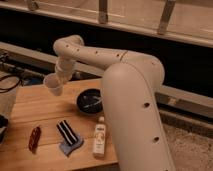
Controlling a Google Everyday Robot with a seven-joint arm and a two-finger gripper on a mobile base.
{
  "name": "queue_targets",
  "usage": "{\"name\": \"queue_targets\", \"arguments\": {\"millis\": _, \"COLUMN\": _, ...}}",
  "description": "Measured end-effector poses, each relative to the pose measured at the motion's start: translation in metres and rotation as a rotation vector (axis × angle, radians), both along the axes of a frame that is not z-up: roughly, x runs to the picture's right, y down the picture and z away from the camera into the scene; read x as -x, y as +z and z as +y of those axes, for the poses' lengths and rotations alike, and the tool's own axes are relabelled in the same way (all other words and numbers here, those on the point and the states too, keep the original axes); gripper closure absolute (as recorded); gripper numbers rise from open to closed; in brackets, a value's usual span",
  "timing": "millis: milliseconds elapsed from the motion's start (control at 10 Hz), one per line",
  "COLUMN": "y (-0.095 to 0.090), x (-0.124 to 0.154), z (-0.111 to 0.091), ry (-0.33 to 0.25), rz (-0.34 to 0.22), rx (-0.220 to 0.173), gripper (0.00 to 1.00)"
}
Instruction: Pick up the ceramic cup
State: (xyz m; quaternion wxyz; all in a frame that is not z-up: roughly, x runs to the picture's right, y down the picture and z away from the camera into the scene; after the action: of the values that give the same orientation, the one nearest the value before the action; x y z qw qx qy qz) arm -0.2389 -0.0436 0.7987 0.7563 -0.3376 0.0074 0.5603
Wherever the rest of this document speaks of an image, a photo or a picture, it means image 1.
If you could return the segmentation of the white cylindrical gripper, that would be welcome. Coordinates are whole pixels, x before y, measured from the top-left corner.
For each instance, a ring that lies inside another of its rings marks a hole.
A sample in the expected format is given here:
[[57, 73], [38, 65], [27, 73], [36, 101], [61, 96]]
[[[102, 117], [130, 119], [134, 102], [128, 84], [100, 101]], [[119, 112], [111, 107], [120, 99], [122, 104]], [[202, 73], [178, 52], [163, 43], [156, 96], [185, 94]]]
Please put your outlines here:
[[54, 96], [60, 96], [63, 92], [63, 86], [55, 73], [46, 75], [43, 84]]

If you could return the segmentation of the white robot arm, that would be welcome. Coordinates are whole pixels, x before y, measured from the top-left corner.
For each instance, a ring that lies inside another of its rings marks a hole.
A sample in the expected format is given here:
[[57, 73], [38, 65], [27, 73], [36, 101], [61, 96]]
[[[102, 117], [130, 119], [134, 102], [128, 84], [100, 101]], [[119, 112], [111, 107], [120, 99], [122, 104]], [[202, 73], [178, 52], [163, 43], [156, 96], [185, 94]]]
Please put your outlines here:
[[72, 77], [77, 61], [104, 71], [101, 100], [121, 171], [176, 171], [156, 104], [165, 72], [154, 56], [89, 47], [78, 35], [56, 40], [56, 87]]

